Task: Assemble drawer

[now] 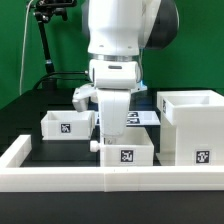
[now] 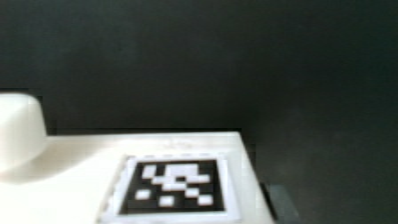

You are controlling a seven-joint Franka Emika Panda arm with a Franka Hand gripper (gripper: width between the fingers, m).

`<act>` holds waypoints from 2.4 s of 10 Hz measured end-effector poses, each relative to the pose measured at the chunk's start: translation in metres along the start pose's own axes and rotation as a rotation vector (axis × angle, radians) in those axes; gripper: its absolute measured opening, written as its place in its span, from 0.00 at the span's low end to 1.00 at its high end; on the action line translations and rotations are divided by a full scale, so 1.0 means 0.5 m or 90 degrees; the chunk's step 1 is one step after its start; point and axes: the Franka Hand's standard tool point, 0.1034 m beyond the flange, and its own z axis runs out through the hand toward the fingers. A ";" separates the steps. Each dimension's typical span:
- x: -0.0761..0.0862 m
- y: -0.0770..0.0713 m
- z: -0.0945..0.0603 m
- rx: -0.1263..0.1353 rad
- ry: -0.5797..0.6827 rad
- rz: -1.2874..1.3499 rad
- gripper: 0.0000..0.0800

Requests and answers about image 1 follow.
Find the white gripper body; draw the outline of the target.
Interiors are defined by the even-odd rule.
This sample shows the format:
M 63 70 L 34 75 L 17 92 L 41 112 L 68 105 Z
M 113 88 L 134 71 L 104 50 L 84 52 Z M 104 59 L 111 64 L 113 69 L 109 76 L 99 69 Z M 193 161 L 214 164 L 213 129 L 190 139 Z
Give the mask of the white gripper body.
M 100 132 L 104 138 L 123 135 L 129 111 L 129 90 L 97 90 Z

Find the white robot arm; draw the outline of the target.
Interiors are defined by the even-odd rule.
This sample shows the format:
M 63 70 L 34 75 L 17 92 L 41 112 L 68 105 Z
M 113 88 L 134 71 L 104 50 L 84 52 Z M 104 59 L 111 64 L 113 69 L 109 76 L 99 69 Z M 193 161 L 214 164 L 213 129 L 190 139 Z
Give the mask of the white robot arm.
M 131 91 L 142 80 L 140 51 L 167 47 L 177 36 L 174 0 L 86 0 L 89 77 L 97 92 L 100 133 L 124 134 Z

